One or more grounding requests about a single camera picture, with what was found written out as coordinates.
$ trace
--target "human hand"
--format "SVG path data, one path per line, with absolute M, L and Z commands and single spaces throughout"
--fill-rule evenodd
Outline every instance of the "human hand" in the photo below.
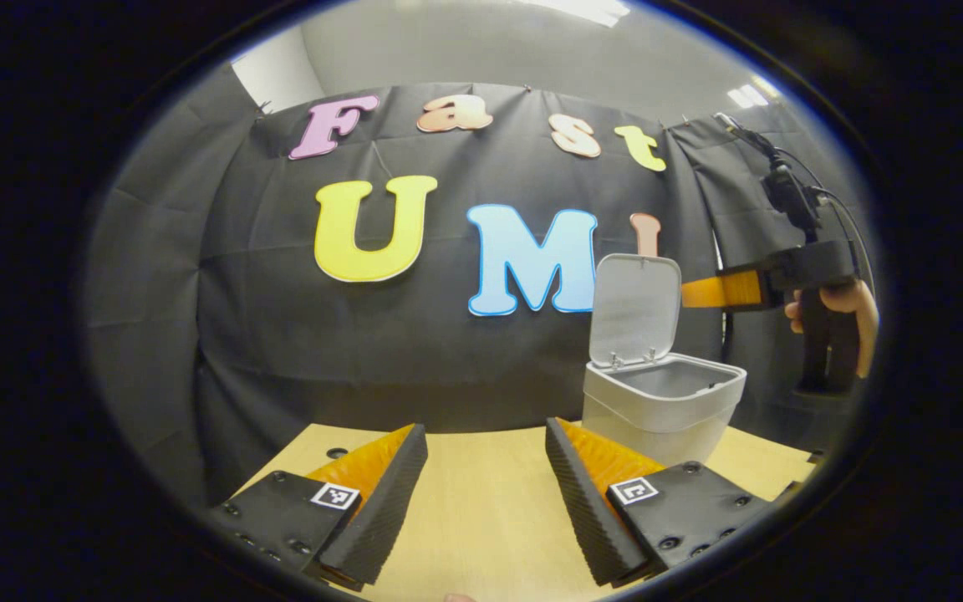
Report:
M 802 334 L 805 325 L 802 324 L 802 291 L 794 291 L 794 302 L 786 308 L 787 318 L 790 319 L 792 331 Z M 879 309 L 875 306 L 872 291 L 864 281 L 853 284 L 819 289 L 819 300 L 825 308 L 833 312 L 844 314 L 854 313 L 857 317 L 857 332 L 860 335 L 860 350 L 857 355 L 857 376 L 868 376 L 872 365 L 872 354 L 875 352 L 875 338 L 879 331 Z

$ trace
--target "screw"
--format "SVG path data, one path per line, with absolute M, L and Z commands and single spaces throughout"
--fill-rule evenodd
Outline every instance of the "screw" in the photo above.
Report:
M 292 549 L 292 552 L 297 554 L 310 554 L 310 546 L 299 541 L 297 538 L 290 538 L 290 540 L 288 540 L 288 546 Z

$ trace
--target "orange soft gripper pad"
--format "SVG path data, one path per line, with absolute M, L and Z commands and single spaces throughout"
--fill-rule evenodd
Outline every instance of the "orange soft gripper pad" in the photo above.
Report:
M 400 445 L 404 443 L 404 439 L 413 427 L 414 424 L 408 424 L 408 426 L 399 428 L 397 431 L 392 431 L 378 441 L 371 441 L 367 445 L 351 451 L 351 453 L 336 458 L 324 467 L 310 472 L 306 477 L 316 481 L 359 489 L 362 502 L 359 504 L 359 509 L 355 511 L 358 514 L 367 500 L 370 500 L 370 496 L 374 495 L 374 489 L 378 487 L 378 481 L 385 474 L 385 470 L 389 468 L 390 462 L 393 461 Z
M 681 285 L 683 308 L 730 308 L 762 301 L 756 270 L 704 278 Z
M 604 503 L 608 504 L 608 510 L 613 513 L 615 509 L 605 495 L 609 485 L 664 470 L 664 465 L 660 462 L 639 454 L 627 446 L 586 431 L 581 426 L 574 426 L 562 418 L 555 420 L 559 426 L 563 427 L 582 464 L 585 465 L 585 471 L 589 474 L 589 480 L 593 481 L 593 487 L 597 488 Z

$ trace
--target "pink letter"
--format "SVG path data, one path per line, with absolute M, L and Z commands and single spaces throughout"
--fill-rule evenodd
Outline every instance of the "pink letter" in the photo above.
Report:
M 307 130 L 298 147 L 289 153 L 289 159 L 307 159 L 309 156 L 333 152 L 337 148 L 336 142 L 329 139 L 333 137 L 333 130 L 337 130 L 341 136 L 347 136 L 359 123 L 359 110 L 375 110 L 378 102 L 378 96 L 360 96 L 358 99 L 336 100 L 310 107 L 310 123 L 307 123 Z

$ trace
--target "ceiling light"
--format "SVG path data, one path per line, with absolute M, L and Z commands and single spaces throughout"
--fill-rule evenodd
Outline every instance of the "ceiling light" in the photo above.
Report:
M 767 99 L 765 99 L 764 96 L 761 96 L 761 93 L 757 92 L 757 89 L 753 88 L 752 85 L 743 85 L 741 87 L 741 92 L 746 96 L 747 99 L 752 100 L 754 105 L 760 107 L 767 106 Z
M 752 76 L 752 83 L 756 84 L 757 88 L 763 90 L 764 93 L 768 96 L 771 96 L 771 98 L 779 98 L 779 90 L 776 89 L 775 85 L 772 85 L 771 81 L 768 81 L 759 75 L 754 75 Z
M 726 95 L 730 96 L 735 103 L 738 103 L 739 107 L 752 107 L 752 100 L 747 99 L 746 96 L 742 94 L 741 90 L 731 90 L 730 92 L 727 92 Z
M 534 4 L 536 7 L 553 8 L 553 10 L 565 12 L 583 19 L 591 20 L 593 23 L 603 24 L 605 27 L 613 27 L 619 17 L 626 16 L 630 12 L 625 4 L 616 0 L 519 0 L 520 3 Z

